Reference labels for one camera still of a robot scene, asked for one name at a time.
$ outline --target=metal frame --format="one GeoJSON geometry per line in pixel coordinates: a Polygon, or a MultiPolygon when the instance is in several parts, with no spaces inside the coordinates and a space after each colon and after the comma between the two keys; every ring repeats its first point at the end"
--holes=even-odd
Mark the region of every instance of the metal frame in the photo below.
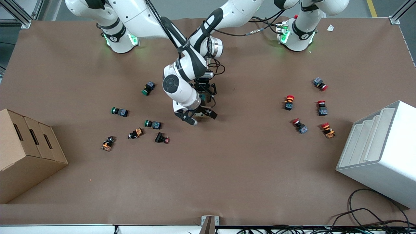
{"type": "Polygon", "coordinates": [[[19,6],[14,0],[0,0],[0,5],[4,7],[17,21],[22,24],[22,28],[29,28],[30,23],[33,20],[22,7],[19,6]]]}
{"type": "Polygon", "coordinates": [[[389,16],[391,25],[399,25],[400,17],[402,17],[402,15],[406,13],[406,11],[409,10],[415,3],[416,0],[406,0],[393,15],[389,16]]]}
{"type": "Polygon", "coordinates": [[[44,2],[45,0],[37,0],[32,13],[28,13],[24,10],[24,6],[19,5],[15,0],[0,0],[0,5],[14,17],[14,19],[0,19],[0,25],[21,24],[22,28],[29,28],[31,20],[38,19],[44,2]]]}

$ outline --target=brown cardboard box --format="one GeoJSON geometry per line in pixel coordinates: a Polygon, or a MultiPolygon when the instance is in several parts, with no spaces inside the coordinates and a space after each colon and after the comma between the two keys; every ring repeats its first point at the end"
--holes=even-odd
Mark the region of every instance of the brown cardboard box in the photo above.
{"type": "Polygon", "coordinates": [[[0,204],[68,165],[50,126],[0,111],[0,204]]]}

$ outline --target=green led light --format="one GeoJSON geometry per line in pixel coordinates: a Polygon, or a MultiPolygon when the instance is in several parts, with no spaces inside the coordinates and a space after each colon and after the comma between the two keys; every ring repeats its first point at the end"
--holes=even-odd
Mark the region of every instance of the green led light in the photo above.
{"type": "Polygon", "coordinates": [[[132,35],[132,34],[129,33],[129,38],[130,38],[130,41],[133,44],[133,46],[135,46],[135,45],[138,44],[138,40],[137,40],[137,37],[136,36],[134,36],[134,35],[132,35]]]}
{"type": "Polygon", "coordinates": [[[286,32],[282,35],[282,43],[286,43],[287,39],[289,38],[290,31],[286,30],[286,32]]]}

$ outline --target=brown paper mat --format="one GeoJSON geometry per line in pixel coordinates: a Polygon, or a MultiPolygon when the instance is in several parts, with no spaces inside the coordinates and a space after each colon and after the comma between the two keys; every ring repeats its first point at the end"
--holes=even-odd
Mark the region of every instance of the brown paper mat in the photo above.
{"type": "MultiPolygon", "coordinates": [[[[190,35],[201,21],[176,25],[190,35]]],[[[399,27],[386,18],[323,19],[303,52],[279,46],[269,30],[216,33],[227,67],[213,79],[218,118],[196,127],[173,114],[161,85],[163,68],[177,56],[172,44],[143,40],[116,54],[94,24],[35,21],[20,32],[0,107],[53,126],[69,166],[1,205],[2,224],[193,224],[206,214],[227,225],[332,223],[363,187],[335,171],[352,123],[397,100],[416,106],[415,69],[399,27]],[[311,84],[318,76],[329,85],[325,92],[311,84]],[[157,88],[146,97],[140,91],[149,80],[157,88]],[[295,96],[290,112],[282,109],[286,95],[295,96]],[[321,99],[326,117],[316,112],[321,99]],[[110,114],[114,106],[130,115],[110,114]],[[308,133],[296,132],[295,118],[308,133]],[[171,142],[155,143],[158,131],[149,128],[127,139],[146,119],[162,122],[171,142]],[[324,137],[324,122],[335,138],[324,137]],[[117,137],[113,150],[101,150],[110,135],[117,137]]],[[[403,219],[374,194],[358,194],[353,204],[403,219]]],[[[416,220],[416,211],[406,213],[416,220]]],[[[345,217],[338,224],[353,223],[345,217]]]]}

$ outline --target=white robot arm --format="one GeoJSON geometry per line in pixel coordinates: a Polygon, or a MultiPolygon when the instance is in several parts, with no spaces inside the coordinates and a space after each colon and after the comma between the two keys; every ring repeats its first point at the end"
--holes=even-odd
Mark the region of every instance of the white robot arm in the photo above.
{"type": "MultiPolygon", "coordinates": [[[[125,35],[131,32],[138,38],[166,38],[170,39],[179,53],[174,63],[166,66],[163,71],[163,89],[173,99],[174,109],[180,114],[180,109],[196,110],[212,118],[216,114],[201,106],[201,98],[195,89],[189,85],[189,81],[204,75],[207,68],[205,59],[190,45],[180,30],[166,17],[159,17],[150,2],[146,0],[65,0],[68,9],[75,15],[89,17],[99,24],[107,38],[110,46],[115,52],[116,48],[128,43],[121,40],[113,41],[113,37],[125,35]]],[[[192,118],[187,122],[196,125],[192,118]]]]}
{"type": "MultiPolygon", "coordinates": [[[[275,0],[275,5],[279,7],[276,2],[282,3],[285,0],[275,0]]],[[[279,42],[293,51],[305,50],[312,43],[316,26],[323,13],[337,15],[345,10],[348,3],[349,0],[302,0],[298,17],[278,25],[278,32],[282,33],[278,35],[279,42]]]]}
{"type": "Polygon", "coordinates": [[[240,27],[247,23],[257,12],[263,0],[228,0],[214,10],[201,26],[189,37],[191,45],[204,57],[220,57],[223,43],[211,37],[214,29],[240,27]]]}
{"type": "Polygon", "coordinates": [[[130,34],[115,11],[103,1],[65,0],[65,4],[74,15],[95,20],[114,52],[126,53],[138,45],[138,39],[130,34]]]}

